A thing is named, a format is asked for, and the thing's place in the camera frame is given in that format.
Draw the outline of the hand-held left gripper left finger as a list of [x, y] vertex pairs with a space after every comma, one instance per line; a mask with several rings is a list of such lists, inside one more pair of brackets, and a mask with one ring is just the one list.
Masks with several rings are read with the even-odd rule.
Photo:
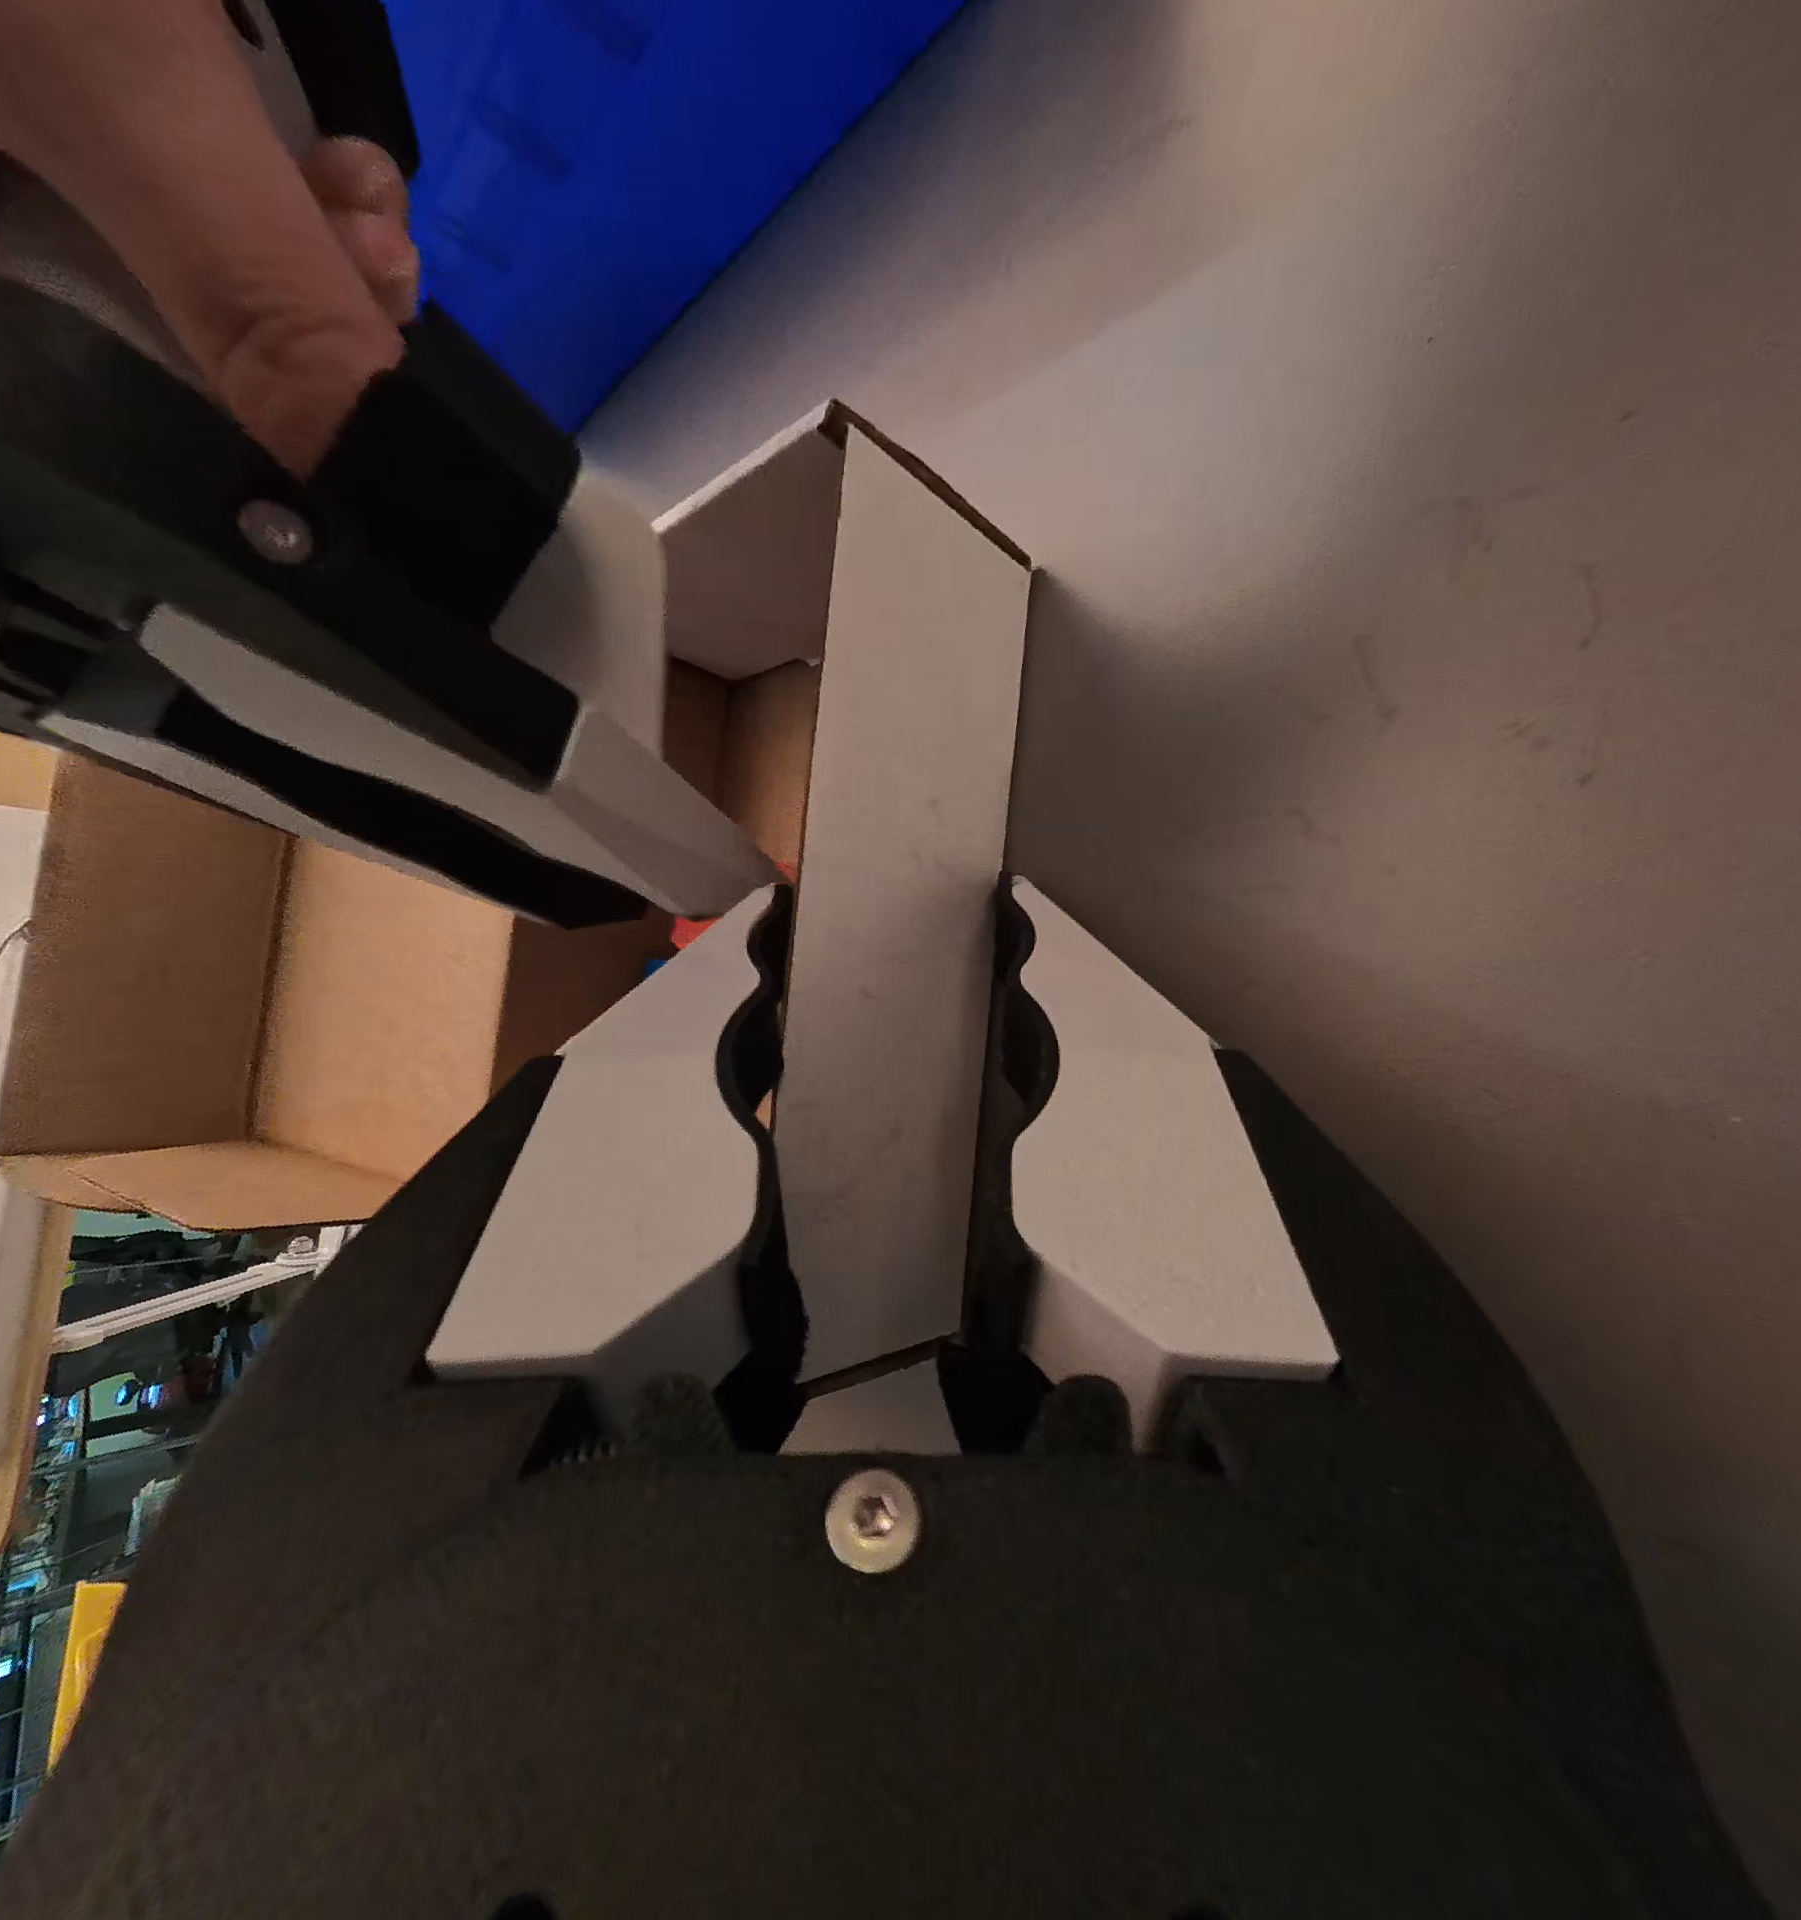
[[561, 1047], [434, 1377], [569, 1379], [595, 1427], [694, 1377], [730, 1427], [792, 1427], [806, 1312], [763, 1118], [790, 924], [790, 886], [755, 890]]

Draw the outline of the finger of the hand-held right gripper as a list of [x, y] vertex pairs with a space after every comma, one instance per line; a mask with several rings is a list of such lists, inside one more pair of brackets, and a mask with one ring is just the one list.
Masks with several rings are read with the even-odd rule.
[[727, 911], [774, 879], [757, 841], [665, 756], [667, 556], [641, 506], [591, 476], [497, 617], [497, 644], [569, 690], [574, 721], [544, 790], [497, 826], [665, 911]]
[[648, 913], [590, 855], [559, 859], [519, 834], [535, 799], [527, 788], [170, 607], [91, 653], [44, 705], [41, 733], [547, 925]]

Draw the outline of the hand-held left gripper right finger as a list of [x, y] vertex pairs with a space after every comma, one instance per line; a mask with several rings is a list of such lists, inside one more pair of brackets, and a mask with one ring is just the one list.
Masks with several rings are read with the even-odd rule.
[[1028, 878], [1000, 878], [960, 1306], [960, 1422], [1070, 1377], [1165, 1423], [1193, 1377], [1339, 1352], [1215, 1042]]

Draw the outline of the blue plastic bin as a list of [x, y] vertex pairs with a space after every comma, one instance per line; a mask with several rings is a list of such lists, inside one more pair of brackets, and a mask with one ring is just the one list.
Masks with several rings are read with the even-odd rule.
[[392, 2], [423, 293], [576, 430], [960, 2]]

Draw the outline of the white cardboard box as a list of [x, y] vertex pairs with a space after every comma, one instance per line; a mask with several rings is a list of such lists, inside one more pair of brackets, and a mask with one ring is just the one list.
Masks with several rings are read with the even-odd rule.
[[[960, 1318], [1033, 568], [836, 401], [657, 531], [667, 763], [792, 888], [763, 1118], [814, 1393]], [[365, 1221], [658, 970], [651, 914], [727, 913], [547, 925], [68, 748], [44, 821], [0, 1172], [193, 1229]]]

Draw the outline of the yellow box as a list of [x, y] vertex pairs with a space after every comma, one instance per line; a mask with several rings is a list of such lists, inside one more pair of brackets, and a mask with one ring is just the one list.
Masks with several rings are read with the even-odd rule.
[[123, 1598], [123, 1579], [81, 1579], [75, 1585], [65, 1651], [51, 1694], [48, 1772], [61, 1762], [72, 1737]]

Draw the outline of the person's right hand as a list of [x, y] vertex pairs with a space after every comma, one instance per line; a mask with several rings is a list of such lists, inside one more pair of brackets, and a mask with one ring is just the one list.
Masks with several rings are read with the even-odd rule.
[[222, 3], [0, 2], [0, 212], [27, 185], [298, 476], [401, 361], [418, 251], [393, 161], [353, 137], [293, 156]]

